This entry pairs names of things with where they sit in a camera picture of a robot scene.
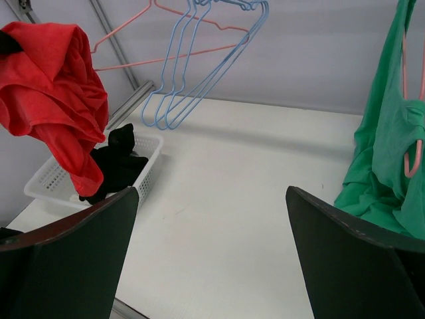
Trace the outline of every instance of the pink wire hanger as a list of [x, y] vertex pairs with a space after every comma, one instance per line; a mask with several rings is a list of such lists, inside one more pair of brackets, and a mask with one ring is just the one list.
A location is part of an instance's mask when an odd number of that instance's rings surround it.
[[[156, 7], [166, 10], [168, 12], [172, 12], [172, 13], [176, 13], [178, 15], [184, 15], [183, 12], [180, 12], [178, 10], [174, 10], [172, 8], [166, 7], [164, 5], [160, 5], [157, 0], [149, 0], [149, 5], [144, 8], [142, 11], [140, 11], [138, 14], [136, 14], [134, 17], [132, 17], [130, 20], [126, 21], [125, 23], [123, 23], [122, 25], [120, 25], [118, 28], [116, 28], [115, 30], [113, 30], [111, 33], [107, 34], [105, 37], [101, 38], [95, 45], [92, 51], [92, 54], [96, 53], [96, 51], [98, 50], [99, 45], [108, 40], [110, 37], [112, 37], [114, 34], [116, 34], [118, 31], [120, 31], [121, 29], [123, 29], [124, 27], [126, 27], [127, 25], [129, 25], [131, 22], [133, 22], [134, 20], [136, 20], [138, 17], [140, 17], [141, 15], [143, 15], [146, 11], [148, 11], [151, 7], [152, 7], [152, 3], [155, 4]], [[206, 23], [210, 23], [212, 25], [215, 25], [220, 31], [225, 31], [225, 30], [238, 30], [238, 31], [244, 31], [246, 33], [248, 33], [247, 29], [244, 28], [240, 28], [240, 27], [234, 27], [234, 26], [226, 26], [226, 27], [221, 27], [217, 22], [213, 21], [213, 20], [208, 20], [208, 19], [202, 19], [202, 22], [206, 22]], [[208, 49], [208, 50], [202, 50], [202, 51], [197, 51], [197, 52], [193, 52], [190, 55], [198, 55], [198, 54], [204, 54], [204, 53], [209, 53], [209, 52], [215, 52], [215, 51], [220, 51], [220, 50], [225, 50], [225, 49], [230, 49], [230, 48], [234, 48], [237, 44], [234, 45], [226, 45], [224, 47], [218, 47], [218, 48], [213, 48], [213, 49]], [[179, 55], [179, 58], [183, 58], [186, 57], [187, 54], [182, 54]], [[173, 60], [175, 59], [175, 56], [170, 56], [168, 59], [169, 60]], [[127, 68], [129, 66], [136, 66], [136, 65], [143, 65], [143, 64], [150, 64], [150, 63], [155, 63], [155, 62], [163, 62], [165, 61], [164, 58], [157, 58], [155, 60], [147, 60], [147, 61], [142, 61], [142, 62], [135, 62], [135, 63], [129, 63], [129, 64], [123, 64], [123, 65], [117, 65], [117, 66], [110, 66], [108, 68], [98, 68], [95, 71], [106, 71], [106, 70], [115, 70], [117, 68]]]
[[[407, 58], [406, 58], [406, 33], [403, 34], [403, 49], [402, 49], [402, 63], [403, 63], [403, 96], [404, 99], [407, 99]], [[425, 98], [425, 45], [424, 45], [424, 57], [422, 61], [422, 80], [420, 85], [420, 94], [419, 100], [424, 100]], [[416, 153], [414, 158], [414, 163], [412, 170], [410, 170], [409, 154], [406, 152], [404, 154], [404, 174], [407, 178], [411, 178], [416, 174], [419, 169], [420, 163], [422, 161], [422, 140], [416, 141]]]

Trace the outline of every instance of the white table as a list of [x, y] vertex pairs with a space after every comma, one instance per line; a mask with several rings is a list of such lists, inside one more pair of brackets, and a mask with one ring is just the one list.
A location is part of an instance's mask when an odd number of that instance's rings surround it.
[[[157, 134], [139, 109], [123, 124]], [[117, 297], [151, 319], [313, 318], [285, 193], [295, 185], [332, 203], [360, 121], [201, 102], [181, 127], [160, 133], [163, 171], [135, 221]], [[10, 228], [74, 212], [34, 200]]]

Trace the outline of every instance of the clothing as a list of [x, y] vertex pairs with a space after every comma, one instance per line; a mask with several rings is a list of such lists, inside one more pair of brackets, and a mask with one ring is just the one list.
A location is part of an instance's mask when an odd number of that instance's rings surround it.
[[92, 67], [86, 34], [76, 25], [13, 22], [3, 28], [23, 52], [0, 63], [0, 123], [14, 136], [44, 141], [83, 196], [102, 172], [90, 157], [105, 140], [108, 95]]
[[19, 43], [7, 33], [0, 30], [0, 56], [21, 52]]
[[134, 148], [133, 124], [111, 131], [108, 146], [93, 149], [90, 155], [98, 164], [104, 175], [99, 190], [90, 197], [80, 196], [94, 205], [103, 201], [107, 194], [116, 193], [132, 186], [146, 166], [148, 159], [132, 154]]
[[425, 170], [404, 176], [404, 153], [414, 162], [425, 140], [425, 103], [401, 93], [404, 29], [415, 0], [400, 0], [372, 84], [365, 115], [355, 132], [354, 160], [335, 206], [391, 231], [425, 239]]

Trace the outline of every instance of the red cloth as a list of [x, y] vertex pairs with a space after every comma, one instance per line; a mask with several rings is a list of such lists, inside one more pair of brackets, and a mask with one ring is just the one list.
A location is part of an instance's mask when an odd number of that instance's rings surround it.
[[14, 136], [44, 141], [77, 192], [92, 196], [103, 175], [90, 151], [105, 140], [108, 95], [86, 34], [56, 23], [13, 22], [2, 30], [23, 52], [0, 57], [0, 123]]

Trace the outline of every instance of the blue wire hanger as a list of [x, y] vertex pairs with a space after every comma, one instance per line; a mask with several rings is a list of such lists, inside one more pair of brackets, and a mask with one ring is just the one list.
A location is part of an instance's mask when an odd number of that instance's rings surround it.
[[[200, 81], [194, 88], [192, 88], [186, 95], [179, 96], [185, 90], [186, 87], [186, 75], [187, 67], [189, 65], [189, 60], [191, 58], [190, 54], [192, 53], [193, 43], [197, 35], [199, 23], [208, 15], [211, 11], [212, 3], [223, 2], [231, 5], [239, 6], [243, 11], [255, 11], [257, 8], [261, 7], [262, 14], [259, 19], [252, 25], [248, 32], [243, 36], [240, 42], [225, 56], [225, 58], [218, 64], [214, 70], [211, 71], [202, 81]], [[187, 27], [195, 19], [196, 14], [199, 11], [199, 7], [206, 7], [203, 14], [197, 19], [195, 27], [192, 32], [191, 42], [189, 44], [189, 51], [185, 58], [183, 71], [181, 73], [182, 85], [177, 89], [175, 77], [177, 73], [177, 64], [179, 62], [179, 55], [181, 52], [183, 35], [187, 30]], [[160, 130], [174, 130], [177, 128], [183, 120], [195, 109], [199, 102], [216, 86], [219, 80], [226, 74], [229, 68], [234, 64], [236, 59], [242, 54], [245, 48], [250, 44], [256, 33], [261, 29], [262, 25], [266, 22], [268, 15], [270, 14], [270, 8], [267, 0], [257, 0], [257, 1], [242, 1], [242, 0], [187, 0], [187, 10], [185, 14], [176, 22], [173, 27], [173, 32], [171, 33], [171, 39], [167, 49], [167, 54], [165, 61], [163, 63], [163, 68], [161, 72], [161, 86], [159, 89], [154, 90], [149, 97], [147, 98], [145, 105], [141, 110], [141, 121], [149, 127], [156, 126]], [[165, 94], [159, 105], [156, 108], [153, 122], [148, 122], [145, 118], [145, 111], [149, 105], [149, 102], [154, 94], [160, 93], [165, 88], [165, 67], [167, 66], [168, 58], [170, 57], [171, 47], [174, 43], [174, 38], [176, 35], [176, 29], [181, 25], [185, 18], [189, 18], [186, 23], [183, 25], [177, 46], [176, 59], [174, 61], [173, 73], [171, 76], [172, 88], [171, 91]], [[169, 98], [167, 105], [165, 106], [165, 100]]]

